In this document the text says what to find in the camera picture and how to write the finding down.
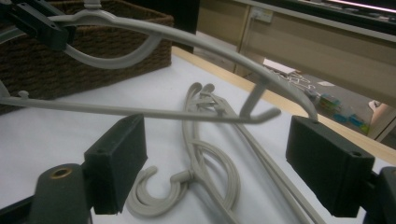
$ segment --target white table surface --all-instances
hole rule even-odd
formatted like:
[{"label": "white table surface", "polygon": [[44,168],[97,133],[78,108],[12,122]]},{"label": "white table surface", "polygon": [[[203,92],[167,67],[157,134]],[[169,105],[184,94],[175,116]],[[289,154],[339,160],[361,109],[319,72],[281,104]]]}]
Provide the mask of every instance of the white table surface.
[{"label": "white table surface", "polygon": [[[181,110],[193,82],[213,83],[215,94],[226,98],[235,111],[239,111],[248,96],[247,92],[176,56],[172,62],[170,67],[59,101]],[[271,105],[261,101],[255,111],[269,107]],[[0,208],[34,194],[38,176],[49,168],[83,163],[83,153],[119,119],[119,116],[35,108],[0,116]],[[153,196],[164,197],[170,189],[170,176],[190,166],[183,146],[181,121],[145,119],[145,123],[148,147],[145,168],[152,165],[159,168],[159,173],[148,182],[148,190]],[[286,112],[264,124],[247,126],[327,223],[361,223],[363,211],[358,218],[331,217],[287,164],[289,127],[290,114]],[[242,187],[234,211],[241,223],[297,223],[252,149],[232,125],[204,123],[201,137],[225,151],[239,171]],[[384,165],[388,164],[377,160],[375,171]],[[224,172],[216,165],[210,167],[219,187],[224,189],[227,182]],[[95,224],[224,222],[222,213],[199,184],[192,184],[186,196],[159,217],[133,217],[126,207],[117,216],[93,216]]]}]

